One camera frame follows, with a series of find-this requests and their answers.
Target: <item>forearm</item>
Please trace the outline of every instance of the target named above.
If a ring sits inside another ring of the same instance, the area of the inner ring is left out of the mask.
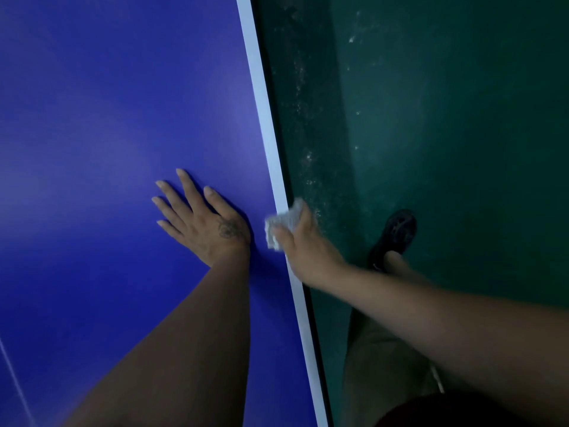
[[[248,278],[248,251],[220,258],[65,425],[240,426],[249,364]]]
[[[521,415],[567,423],[569,314],[347,267],[323,290]]]

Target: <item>finger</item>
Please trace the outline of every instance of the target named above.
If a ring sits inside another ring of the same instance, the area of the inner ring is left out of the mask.
[[[184,194],[188,200],[189,206],[196,214],[208,212],[208,207],[205,206],[204,200],[200,193],[197,191],[194,182],[189,177],[188,172],[183,169],[176,169],[178,177],[180,177],[181,185],[184,188]]]
[[[170,206],[182,220],[192,218],[192,210],[184,204],[184,201],[180,199],[180,196],[178,196],[172,186],[166,181],[156,181],[156,185],[159,186],[162,193],[166,195]]]
[[[184,236],[181,234],[179,230],[174,228],[170,223],[165,220],[158,220],[156,223],[160,226],[160,228],[164,229],[168,235],[170,235],[173,239],[175,239],[180,244],[184,244]]]
[[[273,228],[273,235],[288,256],[295,251],[296,246],[293,233],[287,228],[277,225]]]
[[[224,219],[231,219],[235,214],[237,214],[237,211],[235,211],[232,206],[229,205],[225,199],[223,199],[221,195],[210,186],[204,187],[204,196],[214,210],[217,211],[217,213]]]
[[[296,226],[296,230],[309,230],[314,225],[314,219],[312,218],[312,213],[306,202],[302,203],[301,219]]]
[[[176,212],[170,208],[170,206],[164,202],[162,198],[154,196],[152,198],[152,202],[154,202],[158,209],[162,211],[164,217],[167,218],[170,223],[172,223],[172,226],[174,226],[174,228],[182,231],[186,227],[186,224],[181,220],[180,216],[178,216]]]

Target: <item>tattooed hand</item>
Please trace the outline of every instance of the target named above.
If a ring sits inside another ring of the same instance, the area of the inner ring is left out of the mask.
[[[230,207],[219,193],[205,187],[206,200],[218,212],[212,213],[188,174],[182,169],[176,169],[176,173],[180,177],[191,209],[168,183],[156,181],[156,185],[170,202],[168,205],[160,197],[152,198],[152,202],[168,219],[158,221],[162,229],[209,266],[229,251],[244,251],[249,254],[251,235],[247,224],[237,211]]]

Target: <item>green floor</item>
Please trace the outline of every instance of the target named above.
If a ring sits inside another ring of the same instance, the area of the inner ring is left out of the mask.
[[[569,0],[260,0],[295,196],[348,261],[416,212],[446,287],[569,306]],[[338,421],[349,307],[313,303]]]

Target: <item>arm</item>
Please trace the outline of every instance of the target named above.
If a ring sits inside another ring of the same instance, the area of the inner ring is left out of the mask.
[[[187,207],[163,181],[159,225],[211,266],[198,286],[100,381],[64,426],[241,426],[249,365],[246,223],[178,172]]]
[[[293,271],[531,421],[569,423],[569,313],[416,285],[346,265],[305,208],[275,232]]]

